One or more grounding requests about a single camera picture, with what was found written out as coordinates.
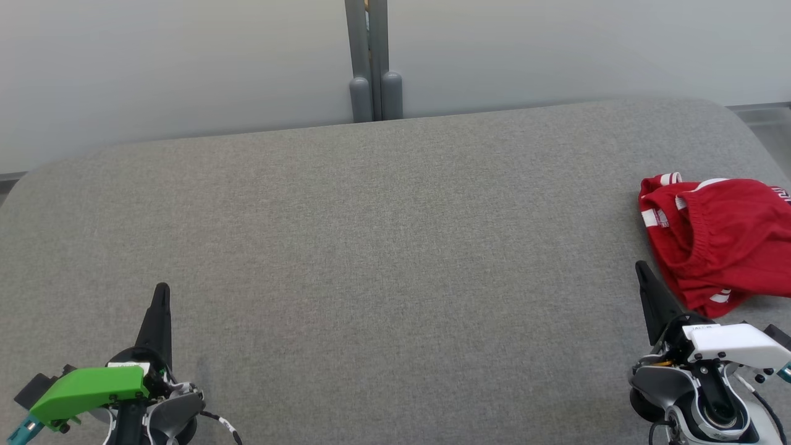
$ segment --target cable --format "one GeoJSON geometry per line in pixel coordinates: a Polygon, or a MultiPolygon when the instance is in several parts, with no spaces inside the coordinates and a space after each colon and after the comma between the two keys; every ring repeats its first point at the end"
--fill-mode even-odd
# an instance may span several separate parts
{"type": "Polygon", "coordinates": [[[657,429],[657,427],[659,425],[664,425],[666,427],[671,427],[671,426],[673,426],[673,423],[669,422],[667,420],[657,420],[656,422],[652,423],[651,424],[651,429],[648,430],[648,445],[653,445],[653,430],[657,429]]]}
{"type": "Polygon", "coordinates": [[[112,411],[109,408],[105,408],[107,410],[108,415],[110,416],[110,429],[107,431],[107,437],[104,438],[104,442],[102,445],[107,445],[110,442],[110,436],[112,435],[113,430],[115,430],[115,416],[113,415],[112,411]]]}
{"type": "Polygon", "coordinates": [[[786,442],[785,439],[785,432],[783,431],[783,424],[780,423],[780,418],[778,417],[777,414],[774,413],[774,410],[772,409],[771,406],[769,406],[769,403],[767,403],[766,400],[763,397],[761,397],[761,394],[758,394],[758,391],[756,391],[751,384],[747,383],[747,380],[744,380],[744,378],[741,375],[736,374],[736,378],[739,379],[741,384],[744,385],[747,388],[747,390],[750,391],[752,395],[754,395],[755,398],[758,399],[759,402],[761,402],[763,408],[766,410],[767,413],[769,413],[769,416],[772,417],[772,420],[774,420],[774,426],[778,429],[778,434],[780,435],[780,441],[783,443],[783,445],[788,445],[788,442],[786,442]]]}
{"type": "Polygon", "coordinates": [[[774,413],[774,410],[772,409],[771,406],[769,406],[768,403],[766,403],[766,400],[764,400],[763,397],[761,397],[761,394],[758,394],[758,391],[753,391],[752,395],[754,395],[755,398],[757,398],[758,401],[761,402],[761,405],[763,405],[763,407],[766,408],[766,411],[769,413],[769,415],[772,416],[772,420],[774,420],[774,426],[777,427],[778,434],[780,435],[780,441],[783,442],[783,445],[788,445],[788,442],[785,441],[785,432],[783,431],[783,424],[780,423],[780,419],[778,418],[778,415],[774,413]]]}
{"type": "Polygon", "coordinates": [[[208,411],[201,411],[200,415],[209,417],[210,419],[215,419],[217,422],[220,422],[224,427],[228,428],[228,431],[230,431],[231,434],[233,434],[233,440],[237,442],[237,445],[242,445],[242,439],[239,437],[237,429],[234,428],[225,418],[220,417],[217,414],[209,413],[208,411]]]}

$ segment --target white stripe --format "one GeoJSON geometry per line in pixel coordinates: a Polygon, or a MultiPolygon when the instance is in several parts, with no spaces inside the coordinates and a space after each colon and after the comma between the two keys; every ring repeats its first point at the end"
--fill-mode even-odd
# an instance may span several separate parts
{"type": "Polygon", "coordinates": [[[722,181],[727,181],[727,180],[728,180],[727,177],[718,177],[718,178],[715,178],[715,179],[709,179],[707,181],[703,181],[700,184],[698,184],[698,187],[695,190],[693,190],[693,192],[697,192],[698,190],[700,190],[701,188],[706,187],[707,185],[716,184],[717,182],[722,182],[722,181]]]}
{"type": "Polygon", "coordinates": [[[731,296],[730,289],[723,289],[720,291],[719,294],[712,295],[709,299],[713,302],[728,302],[728,298],[731,296]]]}
{"type": "Polygon", "coordinates": [[[659,221],[657,221],[657,213],[653,209],[642,211],[640,212],[640,215],[643,216],[643,222],[645,223],[646,227],[659,226],[659,221]]]}

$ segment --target gray fabric surface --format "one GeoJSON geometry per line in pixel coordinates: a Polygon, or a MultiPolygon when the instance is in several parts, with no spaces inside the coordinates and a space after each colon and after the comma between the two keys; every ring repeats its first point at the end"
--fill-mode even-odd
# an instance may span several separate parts
{"type": "MultiPolygon", "coordinates": [[[[645,443],[640,180],[789,186],[705,101],[635,99],[181,139],[47,165],[0,208],[0,425],[134,342],[172,286],[174,366],[246,443],[645,443]]],[[[791,301],[728,321],[791,331],[791,301]]],[[[789,388],[768,383],[781,418],[789,388]]],[[[39,443],[100,443],[88,420],[39,443]]],[[[232,443],[201,420],[197,444],[232,443]]]]}

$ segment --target teal connector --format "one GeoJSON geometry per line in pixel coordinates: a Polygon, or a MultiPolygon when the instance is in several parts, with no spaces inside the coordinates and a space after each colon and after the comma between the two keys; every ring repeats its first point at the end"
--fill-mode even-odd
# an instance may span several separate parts
{"type": "Polygon", "coordinates": [[[34,416],[28,416],[28,418],[17,427],[17,430],[6,439],[6,443],[8,443],[8,445],[25,445],[39,434],[41,428],[44,428],[44,424],[39,422],[34,416]]]}
{"type": "Polygon", "coordinates": [[[785,367],[778,372],[778,375],[785,380],[786,383],[791,383],[791,363],[785,365],[785,367]]]}

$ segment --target red jersey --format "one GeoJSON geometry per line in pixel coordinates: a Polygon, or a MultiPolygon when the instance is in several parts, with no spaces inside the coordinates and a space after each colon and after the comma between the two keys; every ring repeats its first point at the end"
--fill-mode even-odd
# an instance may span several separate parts
{"type": "Polygon", "coordinates": [[[750,295],[791,297],[791,197],[753,179],[642,182],[640,211],[670,289],[720,317],[750,295]]]}

